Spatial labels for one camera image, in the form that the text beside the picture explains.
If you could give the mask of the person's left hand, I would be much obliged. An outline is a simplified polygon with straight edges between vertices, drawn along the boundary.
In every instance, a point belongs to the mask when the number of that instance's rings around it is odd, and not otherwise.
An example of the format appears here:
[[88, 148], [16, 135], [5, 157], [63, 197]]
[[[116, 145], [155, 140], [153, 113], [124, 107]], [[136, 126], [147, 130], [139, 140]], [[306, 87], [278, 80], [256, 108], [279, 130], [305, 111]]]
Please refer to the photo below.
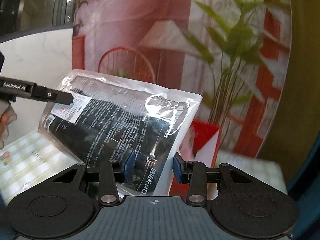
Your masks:
[[17, 114], [9, 106], [1, 116], [1, 150], [4, 148], [4, 141], [9, 137], [9, 125], [17, 120]]

